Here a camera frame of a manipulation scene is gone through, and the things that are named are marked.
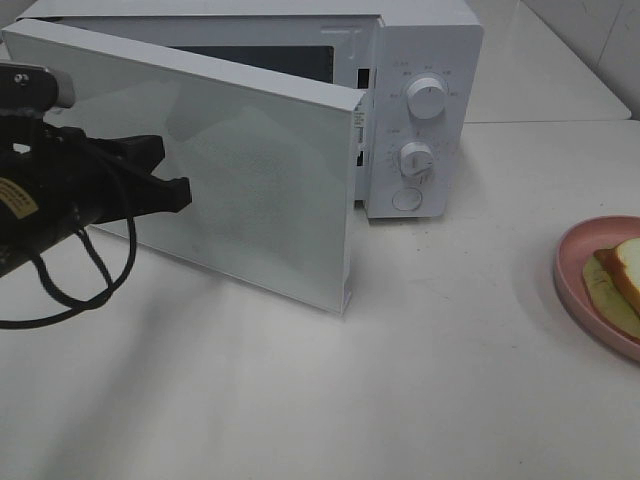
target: white table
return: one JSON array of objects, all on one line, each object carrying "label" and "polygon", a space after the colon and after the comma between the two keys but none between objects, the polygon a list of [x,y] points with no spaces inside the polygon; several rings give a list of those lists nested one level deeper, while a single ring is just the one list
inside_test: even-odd
[{"label": "white table", "polygon": [[623,120],[631,116],[524,3],[467,1],[485,27],[467,122]]},{"label": "white table", "polygon": [[[105,308],[0,332],[0,478],[636,478],[640,365],[569,317],[551,261],[640,213],[640,124],[467,125],[463,150],[444,218],[358,212],[344,322],[143,249]],[[46,258],[100,287],[75,241]],[[5,318],[54,308],[31,267],[1,282]]]}]

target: microwave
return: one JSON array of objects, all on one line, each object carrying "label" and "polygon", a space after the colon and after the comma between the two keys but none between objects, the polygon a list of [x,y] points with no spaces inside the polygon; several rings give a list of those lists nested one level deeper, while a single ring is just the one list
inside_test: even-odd
[{"label": "microwave", "polygon": [[163,137],[194,202],[142,243],[337,313],[355,201],[444,212],[482,36],[463,0],[39,0],[3,30],[74,82],[48,122]]}]

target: wire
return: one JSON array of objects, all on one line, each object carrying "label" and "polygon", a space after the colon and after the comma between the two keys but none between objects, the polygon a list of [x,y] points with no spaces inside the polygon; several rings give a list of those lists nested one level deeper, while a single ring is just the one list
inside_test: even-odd
[{"label": "wire", "polygon": [[27,253],[30,260],[35,265],[36,270],[38,271],[40,282],[42,283],[45,291],[54,300],[70,308],[56,315],[51,315],[49,317],[43,317],[34,320],[0,320],[0,329],[2,330],[26,330],[32,328],[47,327],[49,325],[60,323],[87,310],[99,308],[104,305],[109,300],[109,298],[111,298],[113,293],[118,288],[122,286],[125,280],[129,277],[131,270],[133,269],[138,249],[138,236],[136,232],[136,224],[134,221],[131,203],[124,187],[124,183],[120,179],[119,175],[115,172],[115,170],[109,165],[109,161],[111,160],[109,154],[91,145],[86,140],[78,146],[81,150],[84,150],[85,153],[87,153],[90,157],[95,158],[98,163],[102,165],[107,174],[111,177],[111,180],[113,181],[113,184],[117,190],[118,197],[120,199],[120,202],[122,203],[124,217],[127,222],[127,230],[129,232],[129,254],[127,256],[125,266],[123,267],[122,272],[120,273],[118,278],[113,281],[111,279],[109,270],[102,261],[102,258],[100,258],[98,252],[93,247],[93,244],[89,239],[89,235],[84,229],[79,229],[78,231],[76,231],[75,233],[82,241],[85,249],[87,250],[87,253],[89,254],[89,257],[91,257],[94,264],[107,283],[107,288],[105,288],[102,292],[98,293],[89,300],[83,301],[70,297],[62,290],[60,290],[51,279],[51,276],[49,275],[49,272],[47,271],[46,265],[42,260],[40,254],[33,251],[29,252],[27,251],[28,249],[22,247],[22,250]]}]

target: timer knob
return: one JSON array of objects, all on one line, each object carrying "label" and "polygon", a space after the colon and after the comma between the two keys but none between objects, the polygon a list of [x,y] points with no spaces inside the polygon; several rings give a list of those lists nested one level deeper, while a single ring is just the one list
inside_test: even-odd
[{"label": "timer knob", "polygon": [[411,142],[400,149],[400,172],[405,177],[418,177],[433,169],[433,153],[426,143]]},{"label": "timer knob", "polygon": [[409,110],[422,120],[433,118],[444,110],[447,87],[434,76],[425,76],[411,82],[407,88]]}]

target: open microwave door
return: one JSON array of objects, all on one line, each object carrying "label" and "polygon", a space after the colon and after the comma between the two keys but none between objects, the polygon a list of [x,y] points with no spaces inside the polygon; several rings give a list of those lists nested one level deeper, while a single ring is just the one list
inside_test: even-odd
[{"label": "open microwave door", "polygon": [[193,204],[139,218],[141,243],[343,311],[362,92],[39,20],[3,36],[12,60],[73,79],[76,104],[48,122],[162,136],[154,174],[189,178]]}]

